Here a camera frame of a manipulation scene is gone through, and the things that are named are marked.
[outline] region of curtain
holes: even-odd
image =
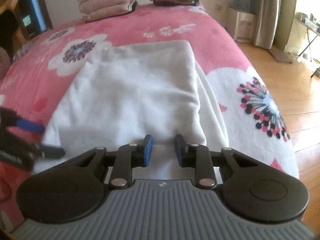
[[[279,0],[259,0],[253,44],[265,49],[271,49],[276,34],[279,17]]]

